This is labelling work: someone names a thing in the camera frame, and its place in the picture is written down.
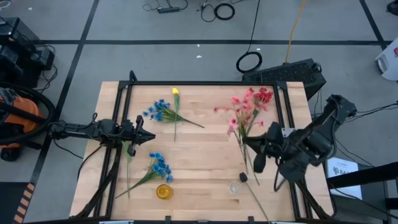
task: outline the pink flower bunch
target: pink flower bunch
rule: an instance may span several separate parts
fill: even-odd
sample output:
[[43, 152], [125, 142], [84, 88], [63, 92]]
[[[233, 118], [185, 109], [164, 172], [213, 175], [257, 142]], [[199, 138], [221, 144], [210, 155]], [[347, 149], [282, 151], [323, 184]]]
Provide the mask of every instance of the pink flower bunch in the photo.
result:
[[230, 135], [234, 132], [235, 135], [237, 135], [235, 132], [235, 130], [237, 130], [239, 137], [247, 136], [253, 125], [264, 125], [263, 121], [254, 122], [254, 120], [260, 110], [268, 110], [268, 103], [272, 96], [273, 92], [268, 92], [265, 88], [261, 88], [259, 93], [254, 93], [254, 90], [250, 88], [245, 92], [242, 98], [238, 96], [232, 97], [232, 107], [216, 107], [214, 108], [214, 112], [218, 112], [219, 110], [233, 110], [235, 116], [228, 122], [229, 128], [227, 134]]

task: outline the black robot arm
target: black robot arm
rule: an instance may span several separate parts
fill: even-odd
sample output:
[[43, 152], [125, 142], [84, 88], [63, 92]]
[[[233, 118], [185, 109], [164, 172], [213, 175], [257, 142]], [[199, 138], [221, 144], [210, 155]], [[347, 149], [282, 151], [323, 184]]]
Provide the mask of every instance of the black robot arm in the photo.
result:
[[289, 182], [294, 182], [304, 178], [309, 164], [318, 166], [333, 155], [336, 151], [335, 132], [347, 117], [356, 114], [356, 108], [340, 95], [331, 95], [327, 102], [319, 117], [286, 138], [279, 125], [272, 123], [262, 136], [243, 139], [257, 153], [254, 171], [262, 172], [266, 157], [274, 157], [280, 174]]
[[94, 139], [106, 144], [108, 147], [116, 147], [119, 142], [131, 141], [128, 153], [135, 155], [135, 145], [155, 138], [155, 134], [145, 131], [142, 128], [144, 119], [141, 115], [137, 116], [136, 127], [130, 120], [125, 120], [120, 126], [112, 119], [102, 119], [94, 121], [88, 125], [71, 124], [63, 121], [50, 124], [50, 133], [54, 139], [65, 139], [67, 137]]

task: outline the black device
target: black device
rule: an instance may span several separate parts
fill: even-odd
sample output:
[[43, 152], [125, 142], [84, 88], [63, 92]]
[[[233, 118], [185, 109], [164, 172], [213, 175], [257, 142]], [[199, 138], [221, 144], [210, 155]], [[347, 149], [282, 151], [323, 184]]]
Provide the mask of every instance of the black device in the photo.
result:
[[244, 73], [244, 82], [302, 82], [309, 100], [325, 83], [319, 63], [312, 59], [301, 60], [256, 72]]
[[141, 115], [137, 116], [136, 128], [130, 120], [125, 120], [120, 126], [112, 119], [102, 119], [93, 121], [90, 124], [70, 124], [58, 121], [50, 124], [51, 137], [59, 140], [67, 137], [85, 138], [98, 140], [101, 144], [108, 147], [117, 147], [122, 141], [131, 141], [127, 152], [130, 156], [135, 156], [136, 144], [141, 145], [144, 142], [155, 138], [155, 134], [145, 131], [142, 128], [144, 119]]
[[54, 53], [18, 18], [0, 20], [0, 81], [29, 88], [50, 70]]
[[262, 172], [266, 157], [277, 159], [280, 174], [289, 182], [304, 178], [309, 164], [319, 166], [335, 152], [335, 132], [344, 120], [356, 114], [356, 107], [340, 95], [327, 99], [325, 110], [304, 129], [284, 138], [278, 123], [272, 123], [262, 136], [247, 137], [243, 142], [256, 153], [254, 171]]
[[180, 11], [179, 7], [168, 7], [168, 8], [158, 8], [157, 9], [158, 13], [179, 12], [179, 11]]
[[394, 0], [390, 4], [387, 5], [387, 11], [392, 14], [398, 16], [398, 0]]

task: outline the red flower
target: red flower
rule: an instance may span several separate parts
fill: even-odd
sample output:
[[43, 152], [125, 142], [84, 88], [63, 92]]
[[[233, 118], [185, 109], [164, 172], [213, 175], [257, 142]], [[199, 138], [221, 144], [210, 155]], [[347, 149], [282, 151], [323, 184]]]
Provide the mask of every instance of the red flower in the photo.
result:
[[229, 121], [229, 126], [236, 129], [238, 127], [238, 121], [236, 118], [231, 118]]
[[236, 96], [232, 97], [232, 104], [233, 105], [238, 105], [240, 103], [241, 103], [241, 101], [239, 100], [238, 97], [236, 97]]

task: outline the wooden table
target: wooden table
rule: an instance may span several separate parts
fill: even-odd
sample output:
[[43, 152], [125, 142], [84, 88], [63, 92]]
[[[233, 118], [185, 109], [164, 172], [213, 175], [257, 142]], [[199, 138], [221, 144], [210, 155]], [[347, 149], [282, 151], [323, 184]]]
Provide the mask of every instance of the wooden table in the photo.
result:
[[[98, 119], [112, 117], [117, 86], [118, 82], [102, 83], [96, 107]], [[213, 112], [215, 106], [228, 106], [232, 96], [242, 96], [248, 86], [133, 86], [128, 119], [135, 122], [137, 115], [142, 114], [153, 101], [160, 98], [171, 102], [173, 106], [173, 87], [180, 91], [180, 114], [205, 128], [178, 123], [177, 140], [174, 142], [174, 124], [158, 123], [145, 118], [144, 129], [156, 134], [156, 138], [137, 147], [137, 154], [131, 162], [130, 178], [131, 185], [141, 179], [148, 169], [149, 153], [162, 152], [174, 176], [174, 181], [170, 184], [174, 190], [173, 197], [170, 200], [161, 200], [155, 194], [156, 188], [164, 184], [165, 180], [148, 182], [132, 190], [130, 199], [127, 194], [115, 199], [111, 218], [164, 220], [166, 215], [170, 215], [172, 220], [247, 221], [248, 216], [253, 216], [256, 221], [265, 220], [247, 186], [241, 185], [236, 194], [229, 191], [230, 183], [239, 181], [239, 173], [245, 171], [243, 157], [235, 137], [228, 137], [226, 134], [228, 114]], [[303, 85], [288, 83], [288, 89], [295, 126], [304, 128], [311, 122], [311, 117]], [[287, 123], [282, 91], [280, 98]], [[252, 136], [264, 133], [271, 122], [277, 121], [274, 99], [270, 103], [269, 111], [259, 114], [258, 120], [260, 119], [264, 120], [264, 127], [253, 127]], [[97, 147], [98, 142], [88, 141], [85, 156]], [[98, 188], [104, 152], [104, 149], [97, 152], [82, 168], [70, 215], [78, 213]], [[253, 159], [255, 153], [252, 150], [249, 152]], [[126, 166], [126, 154], [123, 152], [115, 196], [126, 190]], [[248, 184], [270, 220], [294, 221], [289, 185], [284, 184], [276, 193], [273, 191], [276, 169], [274, 160], [269, 159], [264, 172], [257, 174], [261, 185], [257, 186], [252, 172], [249, 172]], [[323, 167], [308, 166], [306, 181], [317, 202], [331, 215], [333, 209]], [[297, 193], [300, 213], [305, 217], [299, 189]], [[102, 214], [107, 198], [108, 191], [103, 196]]]

